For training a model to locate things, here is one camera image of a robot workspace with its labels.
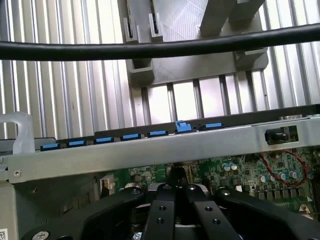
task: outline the wire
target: wire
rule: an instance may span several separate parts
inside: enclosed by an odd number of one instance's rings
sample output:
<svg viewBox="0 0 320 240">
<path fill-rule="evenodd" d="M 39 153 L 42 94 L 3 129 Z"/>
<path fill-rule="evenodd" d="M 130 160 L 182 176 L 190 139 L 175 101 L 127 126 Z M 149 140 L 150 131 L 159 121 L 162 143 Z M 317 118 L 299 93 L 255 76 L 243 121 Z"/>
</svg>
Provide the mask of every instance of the wire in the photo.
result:
<svg viewBox="0 0 320 240">
<path fill-rule="evenodd" d="M 320 41 L 320 23 L 204 40 L 129 44 L 42 44 L 0 41 L 0 60 L 93 61 L 169 58 Z"/>
<path fill-rule="evenodd" d="M 266 169 L 268 170 L 268 172 L 270 173 L 270 175 L 272 177 L 274 177 L 275 179 L 277 179 L 278 181 L 282 182 L 283 184 L 285 185 L 289 185 L 289 186 L 292 186 L 292 187 L 298 187 L 300 186 L 301 184 L 303 184 L 306 180 L 307 180 L 307 171 L 309 170 L 307 167 L 306 167 L 306 163 L 302 160 L 302 158 L 296 154 L 294 154 L 292 151 L 289 151 L 289 150 L 283 150 L 285 153 L 287 154 L 290 154 L 292 156 L 294 156 L 302 165 L 302 168 L 303 168 L 303 179 L 300 181 L 300 182 L 297 182 L 297 183 L 291 183 L 291 182 L 288 182 L 288 181 L 284 181 L 282 180 L 281 178 L 279 178 L 277 175 L 275 175 L 273 173 L 273 170 L 271 169 L 271 167 L 268 165 L 267 161 L 266 161 L 266 158 L 265 156 L 263 155 L 263 153 L 260 153 L 260 158 L 263 162 L 263 164 L 265 165 Z"/>
</svg>

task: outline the screw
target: screw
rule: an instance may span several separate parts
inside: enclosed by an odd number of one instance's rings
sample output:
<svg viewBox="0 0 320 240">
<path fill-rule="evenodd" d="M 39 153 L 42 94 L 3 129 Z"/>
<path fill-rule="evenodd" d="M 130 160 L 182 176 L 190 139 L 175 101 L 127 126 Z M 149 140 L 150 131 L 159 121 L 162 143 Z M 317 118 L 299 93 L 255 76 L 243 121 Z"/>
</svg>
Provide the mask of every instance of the screw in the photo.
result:
<svg viewBox="0 0 320 240">
<path fill-rule="evenodd" d="M 228 195 L 230 195 L 230 192 L 228 190 L 222 190 L 221 194 L 228 196 Z"/>
<path fill-rule="evenodd" d="M 188 186 L 188 189 L 190 189 L 190 190 L 192 190 L 192 191 L 193 191 L 193 190 L 195 190 L 195 189 L 196 189 L 196 186 L 195 186 L 195 185 L 189 185 L 189 186 Z"/>
<path fill-rule="evenodd" d="M 20 170 L 14 171 L 13 176 L 14 176 L 15 178 L 20 178 L 20 177 L 21 177 L 21 171 L 20 171 Z"/>
<path fill-rule="evenodd" d="M 163 186 L 164 189 L 171 189 L 171 186 L 169 184 L 166 184 Z"/>
<path fill-rule="evenodd" d="M 132 236 L 132 240 L 140 240 L 142 237 L 142 232 L 136 232 L 133 236 Z"/>
<path fill-rule="evenodd" d="M 49 237 L 49 233 L 47 231 L 40 231 L 32 237 L 32 240 L 45 240 L 48 237 Z"/>
<path fill-rule="evenodd" d="M 140 193 L 140 191 L 137 190 L 137 189 L 133 189 L 133 190 L 132 190 L 132 194 L 139 194 L 139 193 Z"/>
</svg>

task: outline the capacitor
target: capacitor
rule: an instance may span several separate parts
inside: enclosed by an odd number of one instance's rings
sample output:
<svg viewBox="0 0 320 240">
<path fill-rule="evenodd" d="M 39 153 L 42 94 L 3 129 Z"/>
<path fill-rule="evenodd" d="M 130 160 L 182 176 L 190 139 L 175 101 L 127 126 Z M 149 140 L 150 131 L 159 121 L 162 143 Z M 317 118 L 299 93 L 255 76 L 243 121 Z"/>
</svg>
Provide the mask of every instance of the capacitor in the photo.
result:
<svg viewBox="0 0 320 240">
<path fill-rule="evenodd" d="M 281 180 L 283 180 L 283 181 L 285 181 L 285 180 L 287 179 L 287 176 L 286 176 L 285 173 L 279 172 L 279 173 L 278 173 L 278 178 L 281 179 Z"/>
<path fill-rule="evenodd" d="M 231 162 L 231 163 L 229 164 L 229 166 L 231 167 L 231 169 L 232 169 L 233 171 L 238 170 L 237 164 L 235 164 L 235 163 L 233 163 L 233 162 Z"/>
<path fill-rule="evenodd" d="M 223 169 L 224 169 L 226 172 L 229 172 L 230 169 L 231 169 L 230 165 L 227 164 L 227 163 L 222 164 L 222 167 L 223 167 Z"/>
<path fill-rule="evenodd" d="M 266 178 L 266 176 L 264 176 L 264 175 L 258 176 L 258 179 L 259 179 L 259 181 L 262 182 L 262 183 L 266 183 L 266 182 L 267 182 L 267 178 Z"/>
<path fill-rule="evenodd" d="M 269 179 L 269 181 L 271 181 L 271 182 L 276 181 L 276 179 L 275 179 L 271 174 L 268 175 L 268 179 Z"/>
<path fill-rule="evenodd" d="M 295 171 L 290 171 L 289 172 L 289 176 L 292 179 L 297 179 L 298 178 L 297 172 L 295 172 Z"/>
</svg>

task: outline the label sticker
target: label sticker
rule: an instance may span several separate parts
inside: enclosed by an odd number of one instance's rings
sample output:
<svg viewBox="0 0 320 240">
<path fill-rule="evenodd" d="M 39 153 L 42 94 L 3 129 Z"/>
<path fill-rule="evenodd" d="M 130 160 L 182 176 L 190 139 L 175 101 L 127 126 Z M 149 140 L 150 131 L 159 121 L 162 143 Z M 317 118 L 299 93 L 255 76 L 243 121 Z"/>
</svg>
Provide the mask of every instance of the label sticker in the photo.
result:
<svg viewBox="0 0 320 240">
<path fill-rule="evenodd" d="M 7 228 L 0 229 L 0 240 L 9 240 Z"/>
</svg>

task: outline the circuit board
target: circuit board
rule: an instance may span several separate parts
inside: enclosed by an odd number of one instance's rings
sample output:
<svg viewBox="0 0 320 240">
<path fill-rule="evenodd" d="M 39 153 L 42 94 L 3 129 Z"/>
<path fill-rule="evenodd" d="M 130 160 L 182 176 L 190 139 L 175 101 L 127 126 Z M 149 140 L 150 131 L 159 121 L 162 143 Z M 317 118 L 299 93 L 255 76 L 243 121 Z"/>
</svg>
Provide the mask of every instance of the circuit board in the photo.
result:
<svg viewBox="0 0 320 240">
<path fill-rule="evenodd" d="M 319 162 L 311 148 L 295 148 L 292 152 L 302 158 L 307 168 Z M 291 154 L 275 151 L 266 152 L 264 156 L 273 173 L 286 182 L 296 184 L 303 179 L 303 166 Z M 212 193 L 220 187 L 228 186 L 293 212 L 301 212 L 309 218 L 317 214 L 310 181 L 312 174 L 308 174 L 306 181 L 299 186 L 283 184 L 271 177 L 258 154 L 201 159 L 181 163 L 180 166 L 184 168 L 190 184 L 206 183 L 204 185 Z M 108 174 L 114 178 L 116 192 L 125 187 L 147 188 L 150 184 L 164 183 L 171 167 L 173 164 L 162 164 L 121 169 Z"/>
</svg>

